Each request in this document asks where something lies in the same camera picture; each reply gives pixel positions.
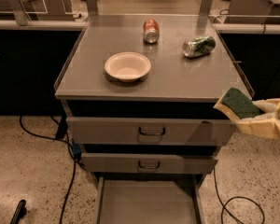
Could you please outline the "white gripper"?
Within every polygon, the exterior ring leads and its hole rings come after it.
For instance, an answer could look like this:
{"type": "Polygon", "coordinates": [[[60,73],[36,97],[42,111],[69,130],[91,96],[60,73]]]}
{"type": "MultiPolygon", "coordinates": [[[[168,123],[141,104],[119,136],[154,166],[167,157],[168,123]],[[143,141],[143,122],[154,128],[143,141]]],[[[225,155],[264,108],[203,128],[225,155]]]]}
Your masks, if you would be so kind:
{"type": "Polygon", "coordinates": [[[240,132],[262,138],[280,139],[280,98],[257,100],[253,104],[266,114],[235,122],[240,132]]]}

